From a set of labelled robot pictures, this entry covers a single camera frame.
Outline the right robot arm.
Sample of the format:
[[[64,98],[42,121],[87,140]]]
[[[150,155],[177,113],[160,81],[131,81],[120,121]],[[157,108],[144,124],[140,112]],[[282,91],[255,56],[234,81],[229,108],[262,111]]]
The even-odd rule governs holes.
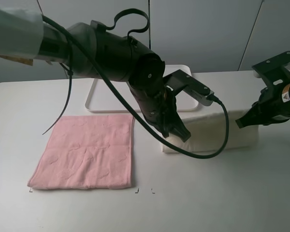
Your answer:
[[[239,128],[271,125],[290,120],[290,51],[252,66],[254,74],[266,87],[258,101],[235,122]]]

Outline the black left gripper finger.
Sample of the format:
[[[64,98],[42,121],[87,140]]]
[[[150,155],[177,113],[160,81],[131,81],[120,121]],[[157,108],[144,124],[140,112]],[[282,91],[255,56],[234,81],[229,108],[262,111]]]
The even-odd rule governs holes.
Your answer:
[[[164,138],[168,138],[169,137],[169,128],[167,125],[159,125],[159,130],[160,130],[160,133],[162,134],[162,136]]]
[[[177,119],[172,123],[171,134],[177,136],[182,142],[186,142],[191,137],[190,131],[181,119]]]

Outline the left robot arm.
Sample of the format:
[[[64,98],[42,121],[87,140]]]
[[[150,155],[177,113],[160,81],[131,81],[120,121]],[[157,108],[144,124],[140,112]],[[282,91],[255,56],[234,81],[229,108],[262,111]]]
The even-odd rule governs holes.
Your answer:
[[[58,62],[80,77],[125,82],[146,122],[163,137],[191,136],[163,80],[165,63],[130,35],[114,35],[100,22],[66,29],[38,12],[0,8],[0,56]]]

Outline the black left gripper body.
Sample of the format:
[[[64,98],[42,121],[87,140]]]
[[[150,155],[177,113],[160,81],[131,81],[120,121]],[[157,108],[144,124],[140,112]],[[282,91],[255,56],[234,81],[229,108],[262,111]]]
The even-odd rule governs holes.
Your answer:
[[[174,99],[161,79],[131,79],[129,88],[146,122],[155,128],[176,128],[178,114]]]

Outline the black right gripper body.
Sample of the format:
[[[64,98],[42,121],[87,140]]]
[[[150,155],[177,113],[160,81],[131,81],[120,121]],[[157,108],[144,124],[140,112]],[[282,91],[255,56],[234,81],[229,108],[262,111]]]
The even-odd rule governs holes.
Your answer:
[[[266,85],[261,91],[258,107],[262,125],[286,122],[290,119],[290,51],[283,52],[252,66]]]

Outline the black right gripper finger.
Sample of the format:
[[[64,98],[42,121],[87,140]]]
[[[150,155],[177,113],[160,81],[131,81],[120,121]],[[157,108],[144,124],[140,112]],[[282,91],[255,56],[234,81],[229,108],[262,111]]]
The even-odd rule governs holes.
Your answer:
[[[237,119],[237,126],[241,129],[247,126],[261,125],[263,117],[258,107],[251,107],[242,117]]]

